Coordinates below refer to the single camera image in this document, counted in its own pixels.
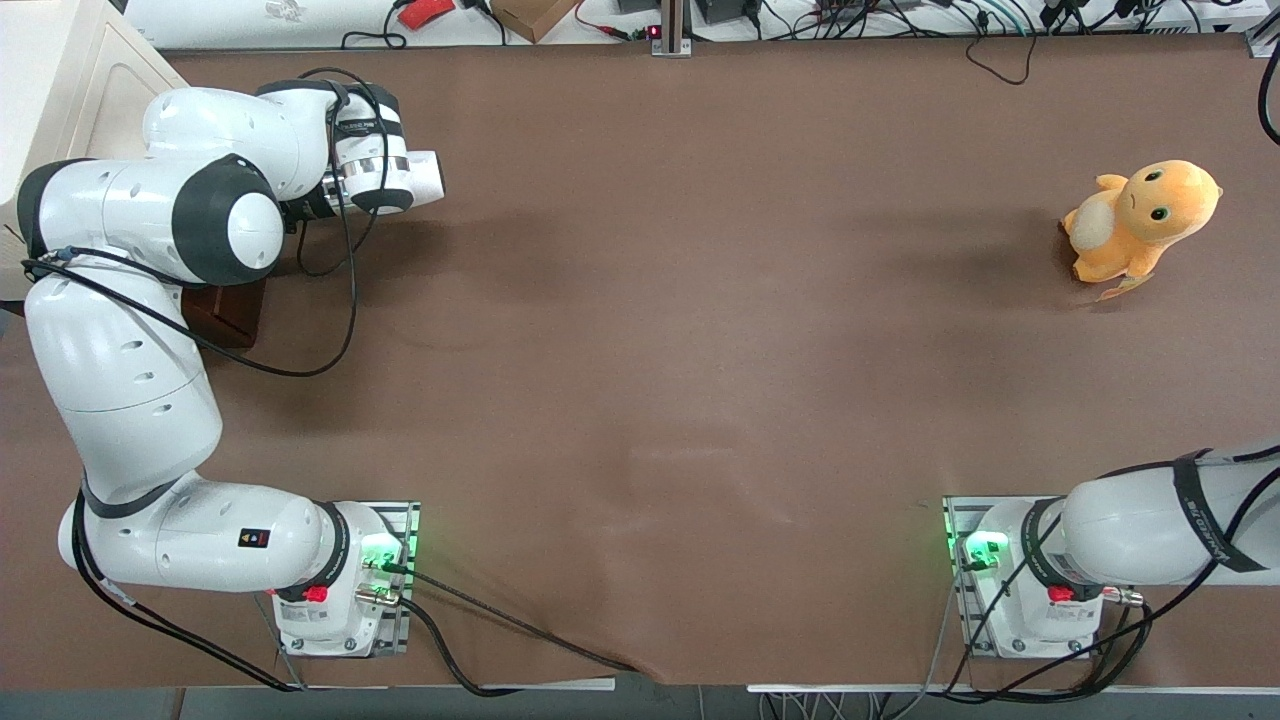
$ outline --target cable connector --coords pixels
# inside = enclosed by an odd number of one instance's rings
[[[623,42],[630,42],[631,41],[631,33],[630,32],[622,32],[621,29],[618,29],[618,28],[616,28],[613,26],[599,26],[598,29],[600,32],[603,32],[604,35],[608,35],[609,37],[616,37],[616,38],[618,38],[618,40],[621,40]]]
[[[1116,605],[1123,605],[1125,607],[1142,607],[1147,602],[1147,598],[1142,597],[1142,593],[1138,591],[1115,588],[1111,585],[1102,588],[1102,600],[1115,602]]]
[[[401,594],[399,591],[392,588],[380,588],[370,584],[361,584],[356,587],[356,600],[360,602],[370,602],[372,605],[381,605],[384,607],[396,607],[399,605]]]

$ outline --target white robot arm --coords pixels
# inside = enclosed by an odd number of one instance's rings
[[[960,543],[991,607],[993,648],[1061,657],[1093,642],[1103,598],[1126,594],[1119,588],[1185,585],[1211,561],[1208,584],[1280,584],[1277,477],[1272,441],[1116,470],[1066,497],[995,505]]]
[[[19,220],[33,259],[60,258],[74,275],[182,327],[175,283],[264,277],[280,254],[282,214],[325,218],[339,204],[398,213],[444,195],[435,154],[406,150],[396,99],[376,86],[173,90],[147,109],[145,140],[143,160],[38,168],[20,188]],[[274,592],[287,643],[303,639],[308,655],[369,653],[381,610],[356,601],[369,573],[361,562],[399,553],[380,516],[201,478],[196,468],[223,425],[187,336],[58,273],[31,290],[26,314],[83,460],[84,544],[108,578]],[[72,565],[73,515],[59,528]]]

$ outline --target orange stuffed animal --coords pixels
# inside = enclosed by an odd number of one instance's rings
[[[1101,283],[1125,275],[1098,300],[1110,300],[1151,279],[1170,245],[1204,227],[1222,188],[1185,160],[1156,163],[1132,178],[1098,176],[1102,192],[1062,218],[1079,259],[1075,277]]]

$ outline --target red connector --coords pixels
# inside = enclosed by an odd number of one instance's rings
[[[453,0],[413,0],[397,15],[401,24],[417,29],[453,9]]]

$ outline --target electronic device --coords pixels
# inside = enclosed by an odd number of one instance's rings
[[[401,541],[366,505],[200,475],[223,420],[197,343],[175,329],[180,288],[266,275],[285,218],[442,199],[435,154],[407,150],[387,90],[310,78],[252,96],[170,90],[147,106],[143,141],[141,160],[42,165],[17,201],[40,277],[32,350],[84,466],[61,556],[105,587],[265,591],[289,652],[367,656],[387,605],[375,566],[402,561]]]

